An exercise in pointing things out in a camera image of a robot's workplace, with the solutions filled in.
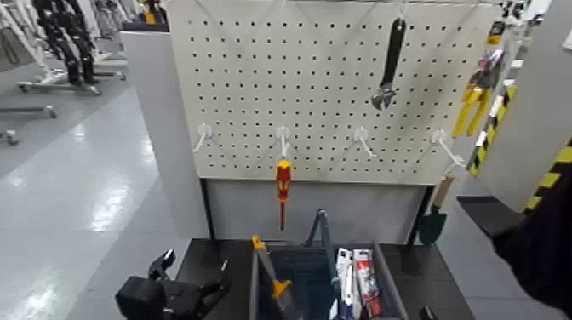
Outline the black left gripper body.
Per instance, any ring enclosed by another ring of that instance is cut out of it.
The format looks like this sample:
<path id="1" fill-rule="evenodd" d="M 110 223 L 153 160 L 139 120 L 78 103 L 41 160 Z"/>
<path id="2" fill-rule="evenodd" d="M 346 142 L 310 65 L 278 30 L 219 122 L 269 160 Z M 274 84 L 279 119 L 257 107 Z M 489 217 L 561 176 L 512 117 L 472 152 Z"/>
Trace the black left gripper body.
<path id="1" fill-rule="evenodd" d="M 120 314 L 128 320 L 204 319 L 215 307 L 214 292 L 171 280 L 130 276 L 116 292 Z"/>

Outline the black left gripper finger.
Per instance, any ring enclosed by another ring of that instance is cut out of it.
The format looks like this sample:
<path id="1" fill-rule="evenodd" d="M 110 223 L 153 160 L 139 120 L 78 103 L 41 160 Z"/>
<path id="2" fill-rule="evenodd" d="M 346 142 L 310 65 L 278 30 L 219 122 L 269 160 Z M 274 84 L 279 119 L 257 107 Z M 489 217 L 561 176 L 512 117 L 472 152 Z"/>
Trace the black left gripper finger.
<path id="1" fill-rule="evenodd" d="M 228 294 L 232 284 L 228 265 L 229 260 L 224 260 L 220 267 L 220 275 L 201 287 L 205 309 L 213 309 Z"/>
<path id="2" fill-rule="evenodd" d="M 167 270 L 174 264 L 176 259 L 173 249 L 168 249 L 165 253 L 159 255 L 148 268 L 148 277 L 151 280 L 169 280 Z"/>

